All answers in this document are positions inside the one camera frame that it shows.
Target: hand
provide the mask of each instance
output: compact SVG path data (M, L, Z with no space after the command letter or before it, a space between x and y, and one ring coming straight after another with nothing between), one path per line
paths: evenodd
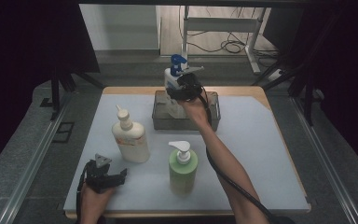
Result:
M111 188L99 194L84 183L81 190L80 224L96 224L115 190Z
M202 91L201 96L206 99L206 92ZM199 98L192 101L178 101L178 104L183 107L187 116L198 126L208 124L208 117L205 111L205 107Z

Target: blue spray nozzle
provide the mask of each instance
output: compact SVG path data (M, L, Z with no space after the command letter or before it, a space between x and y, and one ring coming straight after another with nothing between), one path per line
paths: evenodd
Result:
M187 60L179 54L173 54L171 56L171 75L179 77L179 72L182 72L181 63L187 63Z

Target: green soap dispenser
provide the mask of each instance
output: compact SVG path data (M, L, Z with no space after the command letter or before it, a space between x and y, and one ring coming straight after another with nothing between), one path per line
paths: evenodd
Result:
M187 141L169 142L168 145L176 147L170 155L171 190L187 194L193 189L199 159Z

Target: white pump head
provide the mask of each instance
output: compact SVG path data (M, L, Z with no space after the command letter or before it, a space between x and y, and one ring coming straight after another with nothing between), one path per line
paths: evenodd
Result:
M120 126L123 130L128 130L132 127L132 121L130 120L129 111L126 109L122 109L119 105L117 107L117 117L120 120Z
M176 159L181 164L188 164L190 162L190 143L187 141L169 142L168 145L179 149Z

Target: person's left hand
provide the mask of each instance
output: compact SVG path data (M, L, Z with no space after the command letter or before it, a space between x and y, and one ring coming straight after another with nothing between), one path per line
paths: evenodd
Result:
M96 193L86 183L81 190L81 220L80 224L95 224L103 214L115 188L107 189L104 193Z

